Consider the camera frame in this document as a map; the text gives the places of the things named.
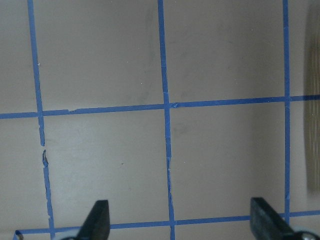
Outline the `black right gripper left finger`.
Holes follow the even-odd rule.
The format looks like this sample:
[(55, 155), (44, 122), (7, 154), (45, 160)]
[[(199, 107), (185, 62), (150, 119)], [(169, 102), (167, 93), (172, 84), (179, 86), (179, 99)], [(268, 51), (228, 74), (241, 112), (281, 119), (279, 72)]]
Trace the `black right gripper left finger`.
[(108, 200), (97, 200), (82, 227), (78, 240), (107, 240), (110, 234), (110, 211)]

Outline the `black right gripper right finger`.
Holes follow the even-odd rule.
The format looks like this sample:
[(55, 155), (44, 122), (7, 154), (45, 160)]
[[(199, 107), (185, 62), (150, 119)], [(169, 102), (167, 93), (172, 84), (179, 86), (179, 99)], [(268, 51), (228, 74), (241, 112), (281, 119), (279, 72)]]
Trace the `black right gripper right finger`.
[(294, 240), (294, 230), (262, 197), (250, 199), (250, 230), (256, 240)]

